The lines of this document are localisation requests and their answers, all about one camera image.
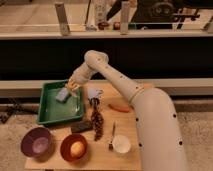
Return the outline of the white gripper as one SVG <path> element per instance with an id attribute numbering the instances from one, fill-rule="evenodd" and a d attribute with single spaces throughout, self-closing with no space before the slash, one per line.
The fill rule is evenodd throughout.
<path id="1" fill-rule="evenodd" d="M 72 76 L 68 80 L 68 87 L 71 90 L 75 90 L 79 87 L 81 87 L 83 84 L 87 82 L 87 79 L 84 75 L 84 72 L 76 69 L 73 73 Z"/>

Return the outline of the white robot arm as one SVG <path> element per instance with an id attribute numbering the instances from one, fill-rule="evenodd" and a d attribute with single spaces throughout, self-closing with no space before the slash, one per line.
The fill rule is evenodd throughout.
<path id="1" fill-rule="evenodd" d="M 100 73 L 133 107 L 143 171 L 189 171 L 175 106 L 159 88 L 146 88 L 108 64 L 106 53 L 89 50 L 68 83 L 73 89 Z"/>

